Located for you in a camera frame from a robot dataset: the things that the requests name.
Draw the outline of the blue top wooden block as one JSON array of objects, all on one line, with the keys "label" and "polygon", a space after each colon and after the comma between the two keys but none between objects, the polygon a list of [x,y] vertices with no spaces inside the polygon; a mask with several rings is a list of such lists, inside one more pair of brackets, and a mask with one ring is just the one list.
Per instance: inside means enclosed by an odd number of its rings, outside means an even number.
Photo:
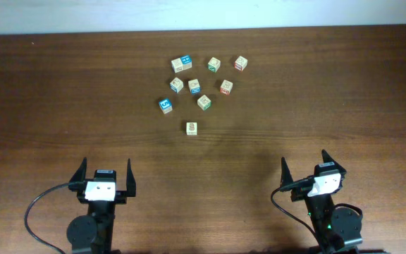
[{"label": "blue top wooden block", "polygon": [[183,70],[187,70],[192,67],[192,58],[189,55],[180,57],[180,60],[183,65]]}]

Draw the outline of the red label wooden block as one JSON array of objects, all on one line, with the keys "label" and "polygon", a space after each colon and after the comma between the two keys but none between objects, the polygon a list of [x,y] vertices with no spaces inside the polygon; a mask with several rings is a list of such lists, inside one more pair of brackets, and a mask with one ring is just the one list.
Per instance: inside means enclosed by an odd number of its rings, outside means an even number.
[{"label": "red label wooden block", "polygon": [[229,95],[231,90],[233,89],[233,83],[228,80],[223,80],[220,86],[220,92]]}]

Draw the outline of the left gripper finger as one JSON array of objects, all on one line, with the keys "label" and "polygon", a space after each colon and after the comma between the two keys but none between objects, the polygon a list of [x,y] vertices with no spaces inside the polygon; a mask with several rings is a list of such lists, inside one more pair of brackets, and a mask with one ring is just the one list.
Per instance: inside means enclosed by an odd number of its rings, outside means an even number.
[{"label": "left gripper finger", "polygon": [[133,175],[131,161],[128,160],[127,163],[127,176],[126,176],[126,197],[135,197],[136,196],[136,181]]},{"label": "left gripper finger", "polygon": [[84,157],[77,171],[73,174],[68,182],[70,191],[83,191],[86,185],[87,158]]}]

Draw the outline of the green wooden block far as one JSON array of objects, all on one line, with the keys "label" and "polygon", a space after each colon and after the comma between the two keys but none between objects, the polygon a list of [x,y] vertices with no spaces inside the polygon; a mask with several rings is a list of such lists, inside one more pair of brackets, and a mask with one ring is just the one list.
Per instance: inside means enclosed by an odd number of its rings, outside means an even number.
[{"label": "green wooden block far", "polygon": [[211,57],[211,59],[208,62],[208,69],[214,73],[216,73],[218,71],[218,69],[221,66],[221,61],[218,60],[215,57]]}]

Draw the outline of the blue number five block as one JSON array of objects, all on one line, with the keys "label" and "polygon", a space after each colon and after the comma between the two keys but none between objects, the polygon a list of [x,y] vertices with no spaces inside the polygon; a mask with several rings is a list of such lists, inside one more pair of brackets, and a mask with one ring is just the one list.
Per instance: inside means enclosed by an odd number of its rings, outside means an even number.
[{"label": "blue number five block", "polygon": [[168,98],[159,101],[159,107],[164,114],[167,114],[173,110],[171,101]]}]

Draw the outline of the green label wooden block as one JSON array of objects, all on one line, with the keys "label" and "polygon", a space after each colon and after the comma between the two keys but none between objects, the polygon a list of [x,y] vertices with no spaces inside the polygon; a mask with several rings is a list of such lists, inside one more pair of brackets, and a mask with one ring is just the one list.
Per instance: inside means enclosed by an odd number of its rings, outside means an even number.
[{"label": "green label wooden block", "polygon": [[197,105],[203,110],[206,111],[211,106],[211,100],[206,96],[202,95],[197,100]]}]

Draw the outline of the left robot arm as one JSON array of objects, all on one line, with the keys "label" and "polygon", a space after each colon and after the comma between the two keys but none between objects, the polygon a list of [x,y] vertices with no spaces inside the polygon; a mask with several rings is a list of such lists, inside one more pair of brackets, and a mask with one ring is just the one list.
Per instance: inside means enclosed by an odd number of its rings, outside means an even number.
[{"label": "left robot arm", "polygon": [[80,203],[87,205],[87,214],[76,217],[68,225],[66,236],[76,254],[120,254],[112,248],[113,226],[117,205],[124,205],[136,196],[136,182],[127,162],[126,189],[116,187],[117,173],[99,169],[94,177],[86,177],[87,160],[83,159],[68,182],[68,189],[77,193]]}]

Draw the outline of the yellow letter wooden block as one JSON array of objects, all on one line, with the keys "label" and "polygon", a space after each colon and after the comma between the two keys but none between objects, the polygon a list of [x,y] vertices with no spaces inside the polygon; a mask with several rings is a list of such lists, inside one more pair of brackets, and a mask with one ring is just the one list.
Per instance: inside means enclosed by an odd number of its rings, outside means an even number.
[{"label": "yellow letter wooden block", "polygon": [[187,122],[186,123],[186,134],[187,135],[197,135],[197,122]]}]

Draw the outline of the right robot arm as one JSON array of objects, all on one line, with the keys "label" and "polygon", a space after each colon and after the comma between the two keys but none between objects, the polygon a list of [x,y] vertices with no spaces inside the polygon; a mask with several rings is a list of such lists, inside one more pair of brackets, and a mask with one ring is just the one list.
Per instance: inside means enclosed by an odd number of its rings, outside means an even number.
[{"label": "right robot arm", "polygon": [[361,236],[362,210],[353,205],[335,204],[332,195],[343,187],[347,171],[327,151],[322,150],[323,162],[314,167],[314,173],[293,180],[285,158],[281,159],[281,182],[277,192],[290,192],[293,202],[303,200],[312,225],[298,219],[271,199],[274,206],[309,229],[318,243],[317,253],[358,253]]}]

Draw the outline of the blue label wooden block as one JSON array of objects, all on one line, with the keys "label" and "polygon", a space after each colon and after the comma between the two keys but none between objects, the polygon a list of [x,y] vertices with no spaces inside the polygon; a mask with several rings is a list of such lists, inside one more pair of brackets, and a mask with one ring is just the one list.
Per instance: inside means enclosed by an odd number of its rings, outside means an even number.
[{"label": "blue label wooden block", "polygon": [[198,79],[189,80],[188,86],[189,86],[190,93],[192,95],[195,95],[201,91],[201,86],[199,84]]}]

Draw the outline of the red wooden block far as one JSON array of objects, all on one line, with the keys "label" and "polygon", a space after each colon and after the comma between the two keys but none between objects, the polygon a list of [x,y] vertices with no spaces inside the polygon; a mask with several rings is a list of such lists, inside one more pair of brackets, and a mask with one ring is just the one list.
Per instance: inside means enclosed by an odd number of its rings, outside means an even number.
[{"label": "red wooden block far", "polygon": [[248,65],[248,60],[243,56],[239,56],[234,62],[234,67],[236,69],[238,69],[239,71],[244,71],[244,69],[247,67],[247,65]]}]

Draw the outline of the blue edged wooden block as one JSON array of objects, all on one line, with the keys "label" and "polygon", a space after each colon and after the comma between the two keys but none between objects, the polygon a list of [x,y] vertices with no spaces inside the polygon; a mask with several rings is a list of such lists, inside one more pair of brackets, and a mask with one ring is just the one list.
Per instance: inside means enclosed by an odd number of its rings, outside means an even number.
[{"label": "blue edged wooden block", "polygon": [[175,77],[170,82],[170,87],[175,93],[179,93],[184,88],[184,83],[181,79]]}]

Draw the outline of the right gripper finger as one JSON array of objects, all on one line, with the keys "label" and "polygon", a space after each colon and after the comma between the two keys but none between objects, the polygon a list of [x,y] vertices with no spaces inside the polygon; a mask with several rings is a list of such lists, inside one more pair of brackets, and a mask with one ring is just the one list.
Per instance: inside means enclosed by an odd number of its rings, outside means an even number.
[{"label": "right gripper finger", "polygon": [[327,153],[327,151],[322,150],[321,154],[324,163],[333,162],[336,168],[339,170],[340,174],[346,175],[346,170],[339,163],[337,163],[337,161],[335,161],[334,158],[332,158],[332,156],[330,156],[330,154]]},{"label": "right gripper finger", "polygon": [[289,191],[292,188],[294,181],[290,173],[288,164],[285,157],[281,157],[281,182],[280,182],[280,192]]}]

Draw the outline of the plain wooden block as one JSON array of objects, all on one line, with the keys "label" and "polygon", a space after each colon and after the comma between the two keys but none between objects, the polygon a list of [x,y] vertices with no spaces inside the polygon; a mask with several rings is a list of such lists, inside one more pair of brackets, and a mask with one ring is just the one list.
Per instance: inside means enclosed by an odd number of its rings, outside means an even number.
[{"label": "plain wooden block", "polygon": [[181,58],[172,60],[171,65],[175,73],[181,72],[183,70],[183,62],[181,61]]}]

